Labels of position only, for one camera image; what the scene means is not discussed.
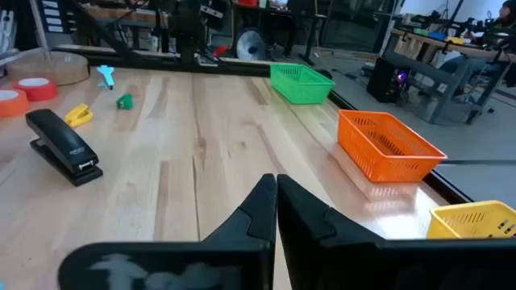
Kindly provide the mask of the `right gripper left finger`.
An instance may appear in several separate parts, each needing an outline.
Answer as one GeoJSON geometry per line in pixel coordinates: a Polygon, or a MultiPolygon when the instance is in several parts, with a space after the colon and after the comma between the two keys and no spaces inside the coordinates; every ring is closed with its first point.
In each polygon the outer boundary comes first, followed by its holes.
{"type": "Polygon", "coordinates": [[[272,290],[277,182],[263,175],[201,242],[100,242],[58,270],[60,290],[272,290]]]}

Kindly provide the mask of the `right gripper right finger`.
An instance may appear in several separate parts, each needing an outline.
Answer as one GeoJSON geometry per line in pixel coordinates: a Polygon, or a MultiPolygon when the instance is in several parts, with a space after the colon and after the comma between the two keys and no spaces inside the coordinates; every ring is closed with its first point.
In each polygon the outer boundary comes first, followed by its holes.
{"type": "Polygon", "coordinates": [[[382,238],[277,177],[293,290],[516,290],[516,241],[382,238]]]}

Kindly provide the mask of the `green staple remover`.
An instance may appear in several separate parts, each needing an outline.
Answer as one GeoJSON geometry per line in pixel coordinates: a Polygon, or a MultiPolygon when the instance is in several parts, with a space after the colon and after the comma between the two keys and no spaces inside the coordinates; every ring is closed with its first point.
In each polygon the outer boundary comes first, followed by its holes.
{"type": "Polygon", "coordinates": [[[133,95],[126,93],[116,100],[116,107],[118,110],[132,110],[134,107],[133,95]]]}

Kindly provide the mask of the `yellow staple remover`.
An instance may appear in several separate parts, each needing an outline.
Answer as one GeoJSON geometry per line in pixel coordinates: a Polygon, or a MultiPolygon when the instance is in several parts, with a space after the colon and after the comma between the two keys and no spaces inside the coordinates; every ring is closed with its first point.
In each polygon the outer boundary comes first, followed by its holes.
{"type": "Polygon", "coordinates": [[[76,128],[89,122],[93,116],[94,114],[90,108],[86,104],[81,103],[80,105],[70,110],[65,115],[64,120],[69,126],[76,128]]]}

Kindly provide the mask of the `black stapler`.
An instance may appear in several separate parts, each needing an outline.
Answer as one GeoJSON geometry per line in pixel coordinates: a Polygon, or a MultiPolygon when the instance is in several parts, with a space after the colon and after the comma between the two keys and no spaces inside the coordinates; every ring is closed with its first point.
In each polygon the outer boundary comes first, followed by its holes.
{"type": "Polygon", "coordinates": [[[25,119],[38,136],[31,148],[71,184],[78,187],[103,176],[96,153],[52,110],[33,110],[25,119]]]}

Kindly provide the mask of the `light blue staple remover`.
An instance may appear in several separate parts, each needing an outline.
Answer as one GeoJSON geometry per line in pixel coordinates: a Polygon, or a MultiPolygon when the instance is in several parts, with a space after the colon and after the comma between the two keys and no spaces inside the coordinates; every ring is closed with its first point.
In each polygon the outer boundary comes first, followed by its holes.
{"type": "Polygon", "coordinates": [[[108,65],[100,65],[97,67],[97,71],[102,75],[102,81],[98,84],[99,87],[104,87],[109,90],[114,89],[114,68],[108,65]]]}

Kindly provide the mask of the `red tape roll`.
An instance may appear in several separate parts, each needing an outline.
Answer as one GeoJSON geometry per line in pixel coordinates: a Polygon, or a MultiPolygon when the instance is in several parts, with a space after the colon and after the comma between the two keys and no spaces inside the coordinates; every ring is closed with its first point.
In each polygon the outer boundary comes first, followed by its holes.
{"type": "Polygon", "coordinates": [[[22,90],[30,102],[47,101],[58,95],[57,84],[45,77],[23,78],[16,81],[13,87],[22,90]]]}

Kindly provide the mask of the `orange tape roll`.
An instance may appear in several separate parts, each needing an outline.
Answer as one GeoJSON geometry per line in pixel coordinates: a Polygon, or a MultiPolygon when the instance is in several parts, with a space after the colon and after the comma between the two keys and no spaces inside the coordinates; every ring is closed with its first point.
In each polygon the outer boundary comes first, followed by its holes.
{"type": "Polygon", "coordinates": [[[27,95],[19,89],[0,89],[0,118],[15,117],[29,109],[27,95]]]}

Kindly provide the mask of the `yellow plastic basket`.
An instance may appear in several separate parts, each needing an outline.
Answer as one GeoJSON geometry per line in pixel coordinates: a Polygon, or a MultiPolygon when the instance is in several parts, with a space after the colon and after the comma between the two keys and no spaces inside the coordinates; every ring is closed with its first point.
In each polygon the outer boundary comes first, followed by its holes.
{"type": "Polygon", "coordinates": [[[516,210],[500,201],[441,206],[431,210],[427,238],[516,238],[516,210]]]}

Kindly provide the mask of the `orange plastic basket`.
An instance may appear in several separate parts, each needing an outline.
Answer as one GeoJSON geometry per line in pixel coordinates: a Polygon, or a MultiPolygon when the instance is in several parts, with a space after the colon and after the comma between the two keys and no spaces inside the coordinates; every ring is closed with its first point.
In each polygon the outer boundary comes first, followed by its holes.
{"type": "Polygon", "coordinates": [[[368,180],[421,181],[447,156],[386,112],[340,110],[338,142],[368,180]]]}

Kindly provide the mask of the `green plastic basket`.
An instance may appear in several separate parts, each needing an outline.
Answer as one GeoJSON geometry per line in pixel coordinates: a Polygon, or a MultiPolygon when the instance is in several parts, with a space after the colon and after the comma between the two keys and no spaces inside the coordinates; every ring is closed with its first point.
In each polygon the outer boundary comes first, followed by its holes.
{"type": "Polygon", "coordinates": [[[303,64],[271,64],[272,87],[292,104],[325,102],[335,82],[303,64]]]}

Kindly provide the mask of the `white round fan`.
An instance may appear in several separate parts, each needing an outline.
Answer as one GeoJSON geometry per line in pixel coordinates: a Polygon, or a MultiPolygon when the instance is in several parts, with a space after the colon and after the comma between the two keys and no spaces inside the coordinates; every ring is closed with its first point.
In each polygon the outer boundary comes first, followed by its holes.
{"type": "Polygon", "coordinates": [[[235,52],[240,60],[266,60],[267,44],[254,27],[243,29],[236,40],[235,52]]]}

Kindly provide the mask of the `person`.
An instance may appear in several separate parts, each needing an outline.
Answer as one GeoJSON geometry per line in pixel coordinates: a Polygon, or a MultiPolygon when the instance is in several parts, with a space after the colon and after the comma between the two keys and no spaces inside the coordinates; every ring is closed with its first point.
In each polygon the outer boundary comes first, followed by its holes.
{"type": "MultiPolygon", "coordinates": [[[[499,17],[493,21],[494,28],[516,28],[516,0],[507,0],[503,2],[499,17]]],[[[471,31],[464,33],[465,39],[470,39],[471,44],[479,46],[493,47],[498,44],[499,39],[484,33],[482,36],[475,36],[471,31]]],[[[444,62],[439,69],[447,73],[455,73],[456,70],[468,59],[466,55],[460,55],[444,62]]],[[[471,64],[464,74],[464,78],[454,92],[455,96],[464,93],[465,86],[470,80],[480,73],[496,73],[501,67],[501,63],[489,64],[489,60],[481,58],[472,58],[471,64]]]]}

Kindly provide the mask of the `black cabinet white labels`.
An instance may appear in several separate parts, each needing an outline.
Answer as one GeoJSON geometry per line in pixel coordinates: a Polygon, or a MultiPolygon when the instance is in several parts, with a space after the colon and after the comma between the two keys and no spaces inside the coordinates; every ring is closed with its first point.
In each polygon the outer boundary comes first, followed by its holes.
{"type": "Polygon", "coordinates": [[[36,0],[44,30],[51,33],[70,34],[68,8],[63,0],[36,0]]]}

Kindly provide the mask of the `wooden workbench grey frame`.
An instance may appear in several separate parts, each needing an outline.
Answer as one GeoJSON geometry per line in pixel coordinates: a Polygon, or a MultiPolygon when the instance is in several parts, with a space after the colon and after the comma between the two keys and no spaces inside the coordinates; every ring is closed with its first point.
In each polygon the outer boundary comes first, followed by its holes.
{"type": "Polygon", "coordinates": [[[502,78],[509,70],[509,66],[516,63],[515,54],[506,54],[501,50],[486,51],[478,48],[456,45],[451,42],[446,43],[441,40],[432,39],[423,35],[417,35],[398,29],[391,31],[391,37],[382,57],[393,64],[411,68],[412,71],[420,73],[425,77],[429,77],[439,85],[444,84],[447,86],[443,92],[439,92],[436,88],[416,84],[413,78],[407,79],[409,85],[421,89],[430,96],[437,98],[435,104],[432,105],[430,102],[427,102],[426,109],[416,110],[417,116],[431,124],[438,124],[441,119],[444,120],[446,124],[451,124],[453,123],[453,113],[464,113],[465,116],[459,120],[467,125],[473,124],[476,118],[481,115],[481,112],[485,108],[486,102],[490,99],[493,90],[500,85],[502,78]],[[421,41],[444,52],[460,52],[466,56],[466,60],[459,66],[455,73],[441,71],[429,64],[413,60],[408,56],[395,52],[397,42],[400,40],[406,41],[407,39],[421,41]],[[478,99],[472,102],[455,103],[453,101],[454,92],[459,87],[460,82],[466,77],[466,73],[471,68],[474,60],[487,60],[489,63],[499,63],[501,67],[493,74],[491,81],[478,99]]]}

